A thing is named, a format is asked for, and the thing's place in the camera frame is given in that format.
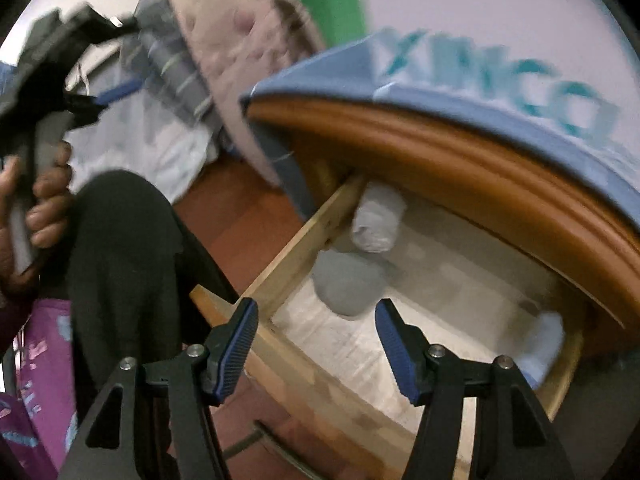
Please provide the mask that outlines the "person's left hand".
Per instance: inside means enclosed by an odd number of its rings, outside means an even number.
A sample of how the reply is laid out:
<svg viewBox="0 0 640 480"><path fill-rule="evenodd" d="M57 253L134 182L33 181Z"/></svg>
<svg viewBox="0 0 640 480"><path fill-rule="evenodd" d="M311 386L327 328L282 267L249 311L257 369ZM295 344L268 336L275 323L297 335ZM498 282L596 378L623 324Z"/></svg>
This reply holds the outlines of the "person's left hand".
<svg viewBox="0 0 640 480"><path fill-rule="evenodd" d="M25 224L29 241L37 249L53 247L66 229L66 216L73 201L72 153L67 142L58 144L52 166L43 171L32 186L36 202L26 212ZM35 263L25 271L17 271L15 266L10 217L22 170L22 160L16 155L10 155L1 169L1 288L11 292L26 288L36 275Z"/></svg>

